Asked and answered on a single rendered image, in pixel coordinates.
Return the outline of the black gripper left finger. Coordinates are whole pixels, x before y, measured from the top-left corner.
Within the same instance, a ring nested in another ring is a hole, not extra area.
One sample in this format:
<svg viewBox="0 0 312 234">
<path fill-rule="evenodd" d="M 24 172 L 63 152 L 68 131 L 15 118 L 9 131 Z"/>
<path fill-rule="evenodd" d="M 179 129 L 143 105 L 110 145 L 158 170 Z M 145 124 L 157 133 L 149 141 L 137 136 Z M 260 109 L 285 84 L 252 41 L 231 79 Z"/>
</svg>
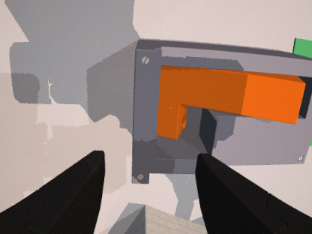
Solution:
<svg viewBox="0 0 312 234">
<path fill-rule="evenodd" d="M 91 151 L 42 188 L 0 212 L 0 234 L 95 234 L 106 154 Z"/>
</svg>

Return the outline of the orange block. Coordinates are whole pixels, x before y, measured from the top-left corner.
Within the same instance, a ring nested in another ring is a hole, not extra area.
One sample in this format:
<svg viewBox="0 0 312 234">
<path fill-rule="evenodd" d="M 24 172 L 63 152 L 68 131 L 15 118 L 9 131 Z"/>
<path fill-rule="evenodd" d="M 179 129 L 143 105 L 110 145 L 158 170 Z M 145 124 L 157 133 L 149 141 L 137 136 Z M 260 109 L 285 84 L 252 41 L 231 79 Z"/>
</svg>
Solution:
<svg viewBox="0 0 312 234">
<path fill-rule="evenodd" d="M 156 135 L 178 138 L 188 106 L 296 124 L 304 92 L 298 76 L 160 66 Z"/>
</svg>

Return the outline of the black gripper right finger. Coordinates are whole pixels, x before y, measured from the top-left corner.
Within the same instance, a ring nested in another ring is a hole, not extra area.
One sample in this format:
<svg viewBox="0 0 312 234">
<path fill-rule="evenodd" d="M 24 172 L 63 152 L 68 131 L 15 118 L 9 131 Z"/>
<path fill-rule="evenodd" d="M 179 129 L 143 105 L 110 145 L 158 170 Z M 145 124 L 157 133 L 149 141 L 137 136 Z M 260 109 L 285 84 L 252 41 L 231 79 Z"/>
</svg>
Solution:
<svg viewBox="0 0 312 234">
<path fill-rule="evenodd" d="M 214 158 L 198 154 L 198 199 L 208 234 L 312 234 L 312 217 Z"/>
</svg>

